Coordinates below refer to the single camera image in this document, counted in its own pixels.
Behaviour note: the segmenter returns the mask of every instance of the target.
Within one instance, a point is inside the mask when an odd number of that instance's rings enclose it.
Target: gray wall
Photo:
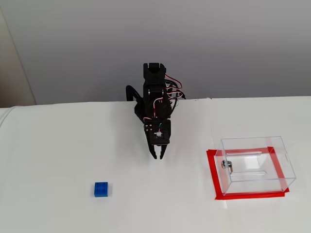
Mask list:
[[[38,104],[125,100],[162,62],[188,98],[311,95],[309,0],[0,0]]]

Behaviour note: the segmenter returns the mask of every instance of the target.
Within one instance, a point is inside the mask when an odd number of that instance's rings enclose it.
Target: white tabletop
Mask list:
[[[163,160],[134,102],[14,109],[0,128],[0,232],[232,232],[207,162],[210,103],[179,102]],[[110,197],[95,198],[95,182]]]
[[[0,128],[0,232],[310,232],[311,98],[180,101],[163,160],[149,154],[134,106],[14,109]],[[290,192],[214,200],[206,150],[257,136],[282,136]],[[94,197],[95,182],[109,182],[108,198]]]
[[[284,198],[228,200],[234,233],[310,233],[311,97],[212,100],[212,135],[282,136],[297,179]]]

